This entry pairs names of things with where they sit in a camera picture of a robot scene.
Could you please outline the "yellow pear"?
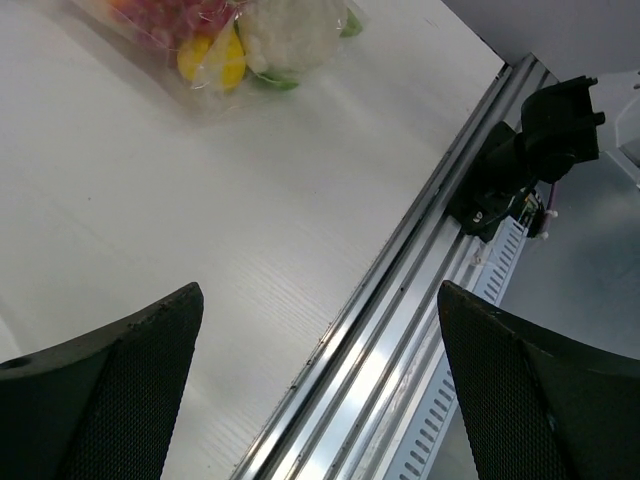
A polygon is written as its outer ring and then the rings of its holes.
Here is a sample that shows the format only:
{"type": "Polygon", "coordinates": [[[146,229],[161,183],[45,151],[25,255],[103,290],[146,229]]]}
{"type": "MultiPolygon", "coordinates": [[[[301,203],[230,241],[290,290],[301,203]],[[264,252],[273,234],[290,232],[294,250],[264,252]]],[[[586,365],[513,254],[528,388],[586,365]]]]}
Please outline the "yellow pear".
{"type": "Polygon", "coordinates": [[[213,37],[196,34],[185,40],[177,51],[176,65],[193,88],[210,86],[222,93],[237,88],[247,69],[244,48],[233,25],[213,37]]]}

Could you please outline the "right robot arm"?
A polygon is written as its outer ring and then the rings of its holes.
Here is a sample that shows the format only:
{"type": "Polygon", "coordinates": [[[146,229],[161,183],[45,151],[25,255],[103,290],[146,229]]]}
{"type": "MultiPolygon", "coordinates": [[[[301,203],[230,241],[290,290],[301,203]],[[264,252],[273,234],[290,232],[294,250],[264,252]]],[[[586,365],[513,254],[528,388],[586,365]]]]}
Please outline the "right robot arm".
{"type": "Polygon", "coordinates": [[[590,88],[580,76],[540,89],[520,109],[521,128],[497,123],[481,147],[472,179],[482,192],[513,196],[526,186],[560,180],[578,163],[599,157],[597,128],[604,112],[593,110],[590,88]]]}

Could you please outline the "clear zip top bag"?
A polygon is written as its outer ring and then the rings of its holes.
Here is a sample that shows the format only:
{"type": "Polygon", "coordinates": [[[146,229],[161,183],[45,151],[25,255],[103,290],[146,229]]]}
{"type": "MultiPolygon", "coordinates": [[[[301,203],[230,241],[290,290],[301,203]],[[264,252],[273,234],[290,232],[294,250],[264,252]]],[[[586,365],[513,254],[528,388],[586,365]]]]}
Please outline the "clear zip top bag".
{"type": "Polygon", "coordinates": [[[79,1],[182,103],[223,112],[299,87],[364,29],[353,1],[79,1]]]}

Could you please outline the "red grapes bunch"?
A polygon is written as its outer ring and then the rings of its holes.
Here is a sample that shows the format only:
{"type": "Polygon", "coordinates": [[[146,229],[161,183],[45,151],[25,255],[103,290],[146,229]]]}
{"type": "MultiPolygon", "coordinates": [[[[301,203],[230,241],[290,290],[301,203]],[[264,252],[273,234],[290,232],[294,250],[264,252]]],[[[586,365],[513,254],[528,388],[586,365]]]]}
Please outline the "red grapes bunch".
{"type": "Polygon", "coordinates": [[[108,1],[109,18],[124,34],[147,48],[176,49],[202,35],[215,38],[246,1],[108,1]]]}

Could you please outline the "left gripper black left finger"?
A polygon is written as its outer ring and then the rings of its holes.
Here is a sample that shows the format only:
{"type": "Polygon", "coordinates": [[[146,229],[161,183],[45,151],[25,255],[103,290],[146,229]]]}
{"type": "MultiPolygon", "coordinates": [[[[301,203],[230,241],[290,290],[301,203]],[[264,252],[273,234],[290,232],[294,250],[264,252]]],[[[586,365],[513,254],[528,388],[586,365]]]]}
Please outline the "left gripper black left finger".
{"type": "Polygon", "coordinates": [[[158,479],[204,313],[190,283],[1,365],[4,479],[158,479]]]}

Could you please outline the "white cauliflower with leaves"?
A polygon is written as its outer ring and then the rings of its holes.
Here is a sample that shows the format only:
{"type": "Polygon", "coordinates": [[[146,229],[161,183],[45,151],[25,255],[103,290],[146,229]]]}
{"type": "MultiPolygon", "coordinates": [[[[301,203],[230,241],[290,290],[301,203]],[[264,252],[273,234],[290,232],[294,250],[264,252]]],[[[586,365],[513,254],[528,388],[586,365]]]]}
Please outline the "white cauliflower with leaves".
{"type": "Polygon", "coordinates": [[[237,22],[245,60],[263,85],[292,90],[364,30],[351,1],[251,1],[237,22]]]}

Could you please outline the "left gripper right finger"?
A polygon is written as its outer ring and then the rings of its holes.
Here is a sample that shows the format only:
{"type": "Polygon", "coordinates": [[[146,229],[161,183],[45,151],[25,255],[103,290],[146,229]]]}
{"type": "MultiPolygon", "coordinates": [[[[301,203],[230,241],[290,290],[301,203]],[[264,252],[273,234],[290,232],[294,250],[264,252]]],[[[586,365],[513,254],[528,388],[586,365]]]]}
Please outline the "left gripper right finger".
{"type": "Polygon", "coordinates": [[[638,478],[638,360],[465,300],[468,293],[445,281],[437,306],[443,341],[444,307],[457,302],[495,349],[487,401],[464,411],[479,478],[638,478]]]}

